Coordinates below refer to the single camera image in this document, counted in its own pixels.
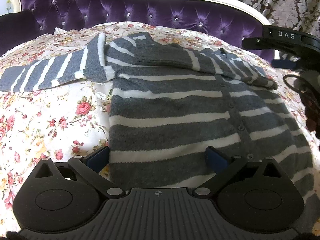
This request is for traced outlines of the grey white striped cardigan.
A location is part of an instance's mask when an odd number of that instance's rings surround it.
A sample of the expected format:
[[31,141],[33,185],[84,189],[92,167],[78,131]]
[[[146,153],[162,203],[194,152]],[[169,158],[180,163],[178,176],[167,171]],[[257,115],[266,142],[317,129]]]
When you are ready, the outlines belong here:
[[129,187],[196,187],[217,172],[213,146],[228,156],[274,157],[305,201],[313,192],[309,144],[277,85],[224,49],[162,45],[149,33],[109,43],[95,35],[81,50],[7,68],[1,91],[38,92],[79,80],[111,83],[104,116],[110,179]]

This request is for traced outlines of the purple tufted headboard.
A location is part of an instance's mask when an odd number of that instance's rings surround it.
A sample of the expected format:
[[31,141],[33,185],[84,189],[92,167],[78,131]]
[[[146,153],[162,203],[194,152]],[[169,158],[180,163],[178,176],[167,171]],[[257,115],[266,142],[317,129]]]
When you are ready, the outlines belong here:
[[1,53],[52,34],[108,22],[141,22],[215,36],[240,47],[262,35],[268,19],[237,0],[11,0],[13,13],[1,16]]

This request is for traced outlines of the floral bedspread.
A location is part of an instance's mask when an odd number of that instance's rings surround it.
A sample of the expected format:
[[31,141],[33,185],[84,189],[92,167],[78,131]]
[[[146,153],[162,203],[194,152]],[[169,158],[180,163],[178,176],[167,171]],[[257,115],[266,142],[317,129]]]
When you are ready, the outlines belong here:
[[[298,126],[305,115],[298,97],[282,82],[284,71],[273,70],[262,58],[196,31],[155,27],[142,23],[99,24],[80,31],[56,28],[53,34],[25,42],[1,57],[1,69],[49,59],[84,48],[98,33],[106,41],[147,31],[161,44],[176,43],[184,48],[225,49],[249,63],[266,68],[278,83],[281,96]],[[1,235],[17,231],[12,211],[14,196],[32,168],[43,157],[66,161],[75,155],[87,155],[108,143],[108,113],[111,83],[100,85],[78,81],[71,85],[31,93],[1,93]]]

